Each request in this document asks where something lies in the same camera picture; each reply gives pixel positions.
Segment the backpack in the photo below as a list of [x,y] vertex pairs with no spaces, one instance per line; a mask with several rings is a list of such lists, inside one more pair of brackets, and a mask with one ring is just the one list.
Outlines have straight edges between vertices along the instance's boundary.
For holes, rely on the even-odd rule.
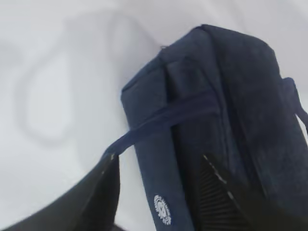
[[131,145],[158,231],[307,230],[308,124],[263,41],[202,25],[124,88],[130,131],[48,207],[7,231],[109,231]]

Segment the black strap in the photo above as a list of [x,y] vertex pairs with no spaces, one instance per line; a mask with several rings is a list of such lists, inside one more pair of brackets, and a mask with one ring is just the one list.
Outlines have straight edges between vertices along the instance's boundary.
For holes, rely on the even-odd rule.
[[285,78],[282,81],[283,83],[283,93],[287,95],[289,106],[292,108],[292,111],[300,118],[300,120],[305,124],[306,131],[308,134],[308,114],[303,109],[302,104],[300,103],[298,91],[296,84],[292,78]]

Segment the circular logo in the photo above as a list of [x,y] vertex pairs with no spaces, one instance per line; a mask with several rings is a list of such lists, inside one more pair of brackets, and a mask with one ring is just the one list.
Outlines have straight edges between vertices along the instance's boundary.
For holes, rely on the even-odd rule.
[[158,212],[158,216],[163,220],[163,223],[165,225],[171,225],[171,214],[165,200],[161,196],[156,195],[154,197],[154,205],[155,210]]

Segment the white backdrop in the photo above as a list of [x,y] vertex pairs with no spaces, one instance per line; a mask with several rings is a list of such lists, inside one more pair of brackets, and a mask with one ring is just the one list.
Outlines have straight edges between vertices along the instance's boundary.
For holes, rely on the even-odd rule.
[[[259,37],[308,109],[306,0],[0,0],[0,229],[78,182],[128,127],[125,83],[200,24]],[[154,231],[133,148],[116,223]]]

